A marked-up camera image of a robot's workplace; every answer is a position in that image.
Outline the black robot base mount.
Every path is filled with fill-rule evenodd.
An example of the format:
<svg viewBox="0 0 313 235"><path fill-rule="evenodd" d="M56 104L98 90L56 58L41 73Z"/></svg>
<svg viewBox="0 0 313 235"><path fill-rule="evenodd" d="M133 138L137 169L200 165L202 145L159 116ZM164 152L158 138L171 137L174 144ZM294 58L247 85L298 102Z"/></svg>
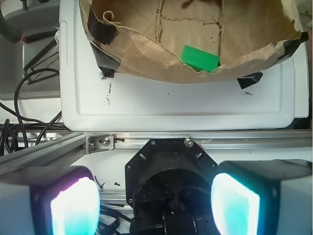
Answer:
<svg viewBox="0 0 313 235"><path fill-rule="evenodd" d="M217 163L199 147L144 146L125 165L132 235L216 235L211 186Z"/></svg>

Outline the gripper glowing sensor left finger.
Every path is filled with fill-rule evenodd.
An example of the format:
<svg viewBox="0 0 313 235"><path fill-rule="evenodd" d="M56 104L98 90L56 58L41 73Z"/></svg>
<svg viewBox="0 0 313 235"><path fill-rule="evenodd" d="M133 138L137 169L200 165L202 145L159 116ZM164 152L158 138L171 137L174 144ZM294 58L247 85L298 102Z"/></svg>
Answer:
<svg viewBox="0 0 313 235"><path fill-rule="evenodd" d="M85 166L9 168L0 175L2 235L93 235L100 194Z"/></svg>

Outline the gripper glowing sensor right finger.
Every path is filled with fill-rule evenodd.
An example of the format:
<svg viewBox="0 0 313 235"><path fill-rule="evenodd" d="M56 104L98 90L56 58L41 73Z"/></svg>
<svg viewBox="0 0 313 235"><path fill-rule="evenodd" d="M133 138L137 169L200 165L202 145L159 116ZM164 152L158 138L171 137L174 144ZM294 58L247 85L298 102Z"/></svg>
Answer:
<svg viewBox="0 0 313 235"><path fill-rule="evenodd" d="M311 235L313 164L224 161L212 182L211 208L222 235Z"/></svg>

